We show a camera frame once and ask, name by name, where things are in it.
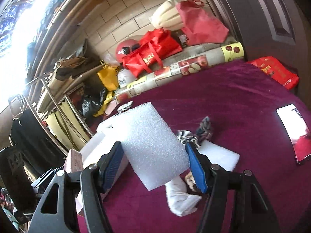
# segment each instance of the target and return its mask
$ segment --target metal screw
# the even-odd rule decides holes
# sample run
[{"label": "metal screw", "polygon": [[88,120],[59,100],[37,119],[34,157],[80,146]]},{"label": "metal screw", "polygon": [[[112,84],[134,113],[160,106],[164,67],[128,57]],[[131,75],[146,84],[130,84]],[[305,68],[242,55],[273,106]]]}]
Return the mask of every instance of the metal screw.
[{"label": "metal screw", "polygon": [[89,169],[90,169],[90,170],[94,170],[94,169],[96,169],[96,167],[97,167],[97,164],[91,164],[91,165],[89,166]]},{"label": "metal screw", "polygon": [[252,176],[252,171],[250,171],[250,170],[245,170],[245,171],[244,171],[244,174],[245,174],[246,176]]},{"label": "metal screw", "polygon": [[57,176],[63,176],[65,174],[65,171],[64,170],[59,170],[56,175]]},{"label": "metal screw", "polygon": [[220,169],[220,166],[217,165],[217,164],[212,164],[212,165],[211,165],[211,168],[212,168],[213,170],[219,170],[219,169]]}]

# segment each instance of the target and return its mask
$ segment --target red tote bag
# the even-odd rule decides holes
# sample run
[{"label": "red tote bag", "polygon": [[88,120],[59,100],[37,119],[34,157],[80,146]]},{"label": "red tote bag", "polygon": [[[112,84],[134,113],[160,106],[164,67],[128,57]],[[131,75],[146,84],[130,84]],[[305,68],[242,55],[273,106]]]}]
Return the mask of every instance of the red tote bag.
[{"label": "red tote bag", "polygon": [[202,9],[203,6],[200,0],[181,1],[176,5],[185,25],[181,30],[187,36],[189,46],[223,43],[228,35],[227,27],[213,14]]},{"label": "red tote bag", "polygon": [[152,63],[158,62],[163,67],[162,59],[183,50],[171,37],[171,32],[163,28],[148,31],[139,44],[138,49],[123,57],[123,67],[130,70],[136,78],[144,70],[152,73],[149,68]]}]

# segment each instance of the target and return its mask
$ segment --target black chair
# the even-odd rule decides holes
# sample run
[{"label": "black chair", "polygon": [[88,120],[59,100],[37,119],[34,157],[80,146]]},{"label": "black chair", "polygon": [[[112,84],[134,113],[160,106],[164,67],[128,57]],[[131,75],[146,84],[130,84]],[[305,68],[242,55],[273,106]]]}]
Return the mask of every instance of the black chair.
[{"label": "black chair", "polygon": [[3,209],[0,207],[0,232],[18,233],[10,219],[7,217]]},{"label": "black chair", "polygon": [[50,169],[35,182],[30,183],[24,170],[23,153],[18,144],[0,151],[0,176],[14,202],[13,215],[19,224],[31,220],[42,194],[59,169]]}]

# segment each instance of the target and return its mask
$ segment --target sunlight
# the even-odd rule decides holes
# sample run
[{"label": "sunlight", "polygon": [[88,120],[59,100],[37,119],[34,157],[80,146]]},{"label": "sunlight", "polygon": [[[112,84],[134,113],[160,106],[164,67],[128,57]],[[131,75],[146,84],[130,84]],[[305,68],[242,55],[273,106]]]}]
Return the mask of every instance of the sunlight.
[{"label": "sunlight", "polygon": [[50,0],[35,0],[16,22],[9,52],[0,58],[0,112],[8,105],[7,99],[24,89],[27,45],[34,41],[45,9]]}]

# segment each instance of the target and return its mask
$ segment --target pink bag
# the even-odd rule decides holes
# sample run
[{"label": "pink bag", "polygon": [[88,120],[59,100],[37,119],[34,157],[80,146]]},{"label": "pink bag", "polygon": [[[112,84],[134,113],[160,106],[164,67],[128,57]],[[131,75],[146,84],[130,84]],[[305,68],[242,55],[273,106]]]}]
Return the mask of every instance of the pink bag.
[{"label": "pink bag", "polygon": [[189,46],[223,43],[228,35],[226,26],[213,14],[202,9],[203,6],[200,0],[181,1],[176,5],[185,25],[181,30],[187,36]]}]

